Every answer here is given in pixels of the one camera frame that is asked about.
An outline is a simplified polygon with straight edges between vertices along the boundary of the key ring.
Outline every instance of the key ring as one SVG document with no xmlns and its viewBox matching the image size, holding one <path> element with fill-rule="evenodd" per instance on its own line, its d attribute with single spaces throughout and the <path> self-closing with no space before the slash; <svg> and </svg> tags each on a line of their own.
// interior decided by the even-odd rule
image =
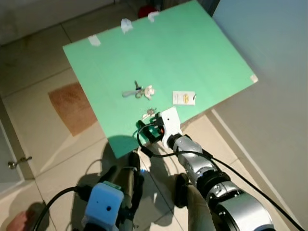
<svg viewBox="0 0 308 231">
<path fill-rule="evenodd" d="M 135 95 L 136 99 L 140 99 L 143 96 L 143 94 L 144 94 L 144 89 L 138 90 Z"/>
</svg>

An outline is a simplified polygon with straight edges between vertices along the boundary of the small card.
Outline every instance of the small card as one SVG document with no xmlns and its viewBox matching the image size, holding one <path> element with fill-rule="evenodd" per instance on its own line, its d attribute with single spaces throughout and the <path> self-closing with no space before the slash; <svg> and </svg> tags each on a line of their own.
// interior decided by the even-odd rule
<svg viewBox="0 0 308 231">
<path fill-rule="evenodd" d="M 173 91 L 173 104 L 195 105 L 196 93 L 194 91 Z"/>
</svg>

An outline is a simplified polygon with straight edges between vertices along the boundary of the brown mat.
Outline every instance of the brown mat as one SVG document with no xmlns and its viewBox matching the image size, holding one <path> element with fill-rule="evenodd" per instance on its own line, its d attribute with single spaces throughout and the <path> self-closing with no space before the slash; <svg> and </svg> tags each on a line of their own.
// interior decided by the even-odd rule
<svg viewBox="0 0 308 231">
<path fill-rule="evenodd" d="M 93 125 L 97 118 L 79 83 L 66 85 L 48 93 L 59 117 L 73 136 Z"/>
</svg>

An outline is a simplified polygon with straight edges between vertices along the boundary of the green table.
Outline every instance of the green table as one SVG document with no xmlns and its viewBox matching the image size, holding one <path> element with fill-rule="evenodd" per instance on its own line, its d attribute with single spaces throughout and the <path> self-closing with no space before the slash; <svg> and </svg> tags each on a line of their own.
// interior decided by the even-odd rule
<svg viewBox="0 0 308 231">
<path fill-rule="evenodd" d="M 136 122 L 149 108 L 172 107 L 172 91 L 195 91 L 196 105 L 179 105 L 181 122 L 252 85 L 256 80 L 197 1 L 64 46 L 65 54 L 117 158 L 138 147 Z M 134 81 L 156 90 L 153 99 L 121 93 Z"/>
</svg>

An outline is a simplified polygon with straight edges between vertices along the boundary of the white sticker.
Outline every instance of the white sticker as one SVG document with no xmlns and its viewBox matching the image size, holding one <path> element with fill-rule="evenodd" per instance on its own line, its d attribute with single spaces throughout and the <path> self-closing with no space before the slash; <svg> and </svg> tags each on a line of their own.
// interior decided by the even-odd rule
<svg viewBox="0 0 308 231">
<path fill-rule="evenodd" d="M 151 12 L 148 14 L 148 19 L 150 20 L 151 23 L 153 23 L 155 21 L 154 17 L 158 15 L 159 15 L 158 11 Z"/>
<path fill-rule="evenodd" d="M 133 29 L 133 25 L 131 24 L 131 21 L 127 18 L 123 18 L 121 21 L 121 29 L 123 31 L 123 34 L 128 32 L 129 30 Z"/>
<path fill-rule="evenodd" d="M 250 79 L 253 81 L 253 83 L 257 83 L 258 82 L 258 77 L 256 75 L 252 75 L 250 77 Z"/>
<path fill-rule="evenodd" d="M 98 39 L 96 35 L 91 35 L 88 37 L 92 46 L 98 47 L 101 44 L 101 41 Z"/>
<path fill-rule="evenodd" d="M 173 91 L 173 104 L 195 105 L 196 93 L 194 91 Z"/>
</svg>

